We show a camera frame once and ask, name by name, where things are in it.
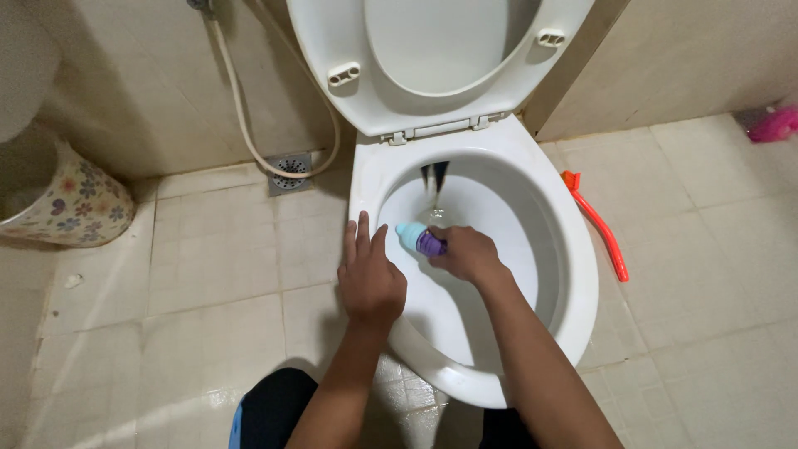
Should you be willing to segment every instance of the floral trash bin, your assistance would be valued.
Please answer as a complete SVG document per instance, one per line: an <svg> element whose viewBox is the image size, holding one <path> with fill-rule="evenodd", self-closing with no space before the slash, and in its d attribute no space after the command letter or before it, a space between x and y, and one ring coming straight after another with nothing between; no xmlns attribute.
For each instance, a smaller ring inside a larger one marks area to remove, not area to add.
<svg viewBox="0 0 798 449"><path fill-rule="evenodd" d="M128 191L64 139L32 126L9 147L0 149L3 170L13 170L0 173L0 235L87 248L130 226Z"/></svg>

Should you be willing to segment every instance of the white hose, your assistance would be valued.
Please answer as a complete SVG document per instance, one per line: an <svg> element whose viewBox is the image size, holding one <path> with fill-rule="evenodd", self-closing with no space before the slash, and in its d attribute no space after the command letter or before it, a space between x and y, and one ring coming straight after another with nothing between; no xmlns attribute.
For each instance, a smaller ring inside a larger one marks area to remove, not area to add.
<svg viewBox="0 0 798 449"><path fill-rule="evenodd" d="M294 58L297 59L297 63L302 67L302 70L305 71L305 75L310 79L310 83L316 86L316 90L322 95L322 100L324 104L327 106L327 110L330 111L330 119L333 121L333 128L335 129L335 146L333 147L333 152L330 154L330 157L324 161L321 167L317 168L316 170L311 170L308 173L288 173L281 169L276 169L275 167L269 165L260 154L258 154L258 150L255 149L255 144L252 143L252 137L250 137L249 128L247 128L247 120L244 117L244 107L243 103L241 102L241 89L239 87L239 78L238 75L235 74L235 67L233 66L233 61L230 58L230 51L227 49L227 41L224 38L224 33L222 33L222 27L219 26L218 20L211 20L211 24L213 25L214 35L216 36L216 41L219 43L219 49L222 52L222 58L224 58L224 65L227 67L227 76L230 78L230 86L233 88L233 100L235 101L235 112L239 116L239 124L241 125L241 133L244 135L244 140L247 142L247 147L252 153L252 157L266 170L269 170L272 173L278 174L283 177L289 178L306 178L312 177L314 175L318 175L319 173L323 172L333 163L335 157L338 155L338 147L341 146L341 124L338 123L338 116L335 114L335 108L330 103L330 99L322 91L322 88L319 87L318 83L316 82L313 74L310 73L305 64L303 63L304 60L294 46L291 44L290 40L286 36L285 31L282 30L280 25L275 20L274 16L264 7L263 13L271 22L271 25L277 31L277 34L280 36L283 42L285 42L288 49L291 51L291 54L294 55Z"/></svg>

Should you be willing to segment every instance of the toilet seat hinge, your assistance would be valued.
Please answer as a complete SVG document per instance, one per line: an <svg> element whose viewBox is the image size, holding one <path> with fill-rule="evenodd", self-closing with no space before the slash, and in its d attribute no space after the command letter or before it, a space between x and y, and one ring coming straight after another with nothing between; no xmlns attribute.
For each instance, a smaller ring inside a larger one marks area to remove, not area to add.
<svg viewBox="0 0 798 449"><path fill-rule="evenodd" d="M450 121L448 123L441 123L440 125L425 126L424 128L405 129L397 131L396 133L383 134L380 140L388 141L388 145L404 145L409 139L415 137L426 137L434 134L449 133L451 131L459 131L461 129L471 128L474 131L485 129L490 126L491 121L505 118L508 113L491 113L480 115L478 117L465 118L458 121Z"/></svg>

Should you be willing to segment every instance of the cleaning bottle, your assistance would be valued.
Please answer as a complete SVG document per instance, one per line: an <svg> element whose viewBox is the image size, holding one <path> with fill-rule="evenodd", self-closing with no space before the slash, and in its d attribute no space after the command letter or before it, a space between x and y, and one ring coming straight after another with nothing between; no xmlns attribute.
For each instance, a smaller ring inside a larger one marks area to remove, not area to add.
<svg viewBox="0 0 798 449"><path fill-rule="evenodd" d="M443 256L446 253L446 240L438 240L424 224L397 224L399 241L406 247L427 257Z"/></svg>

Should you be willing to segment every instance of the hand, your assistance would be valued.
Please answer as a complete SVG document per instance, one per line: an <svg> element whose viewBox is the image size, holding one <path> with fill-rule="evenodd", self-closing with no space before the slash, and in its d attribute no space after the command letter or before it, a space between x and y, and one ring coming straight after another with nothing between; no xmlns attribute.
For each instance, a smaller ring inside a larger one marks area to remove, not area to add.
<svg viewBox="0 0 798 449"><path fill-rule="evenodd" d="M382 225L369 242L369 214L360 212L358 225L350 221L346 226L346 262L338 268L350 325L374 328L386 335L405 310L407 296L405 275L385 257L387 232L388 225Z"/></svg>
<svg viewBox="0 0 798 449"><path fill-rule="evenodd" d="M446 254L429 258L429 264L433 267L442 268L457 279L472 284L480 276L490 276L504 268L493 239L471 226L446 229L431 226L429 230L437 239L446 240L447 244Z"/></svg>

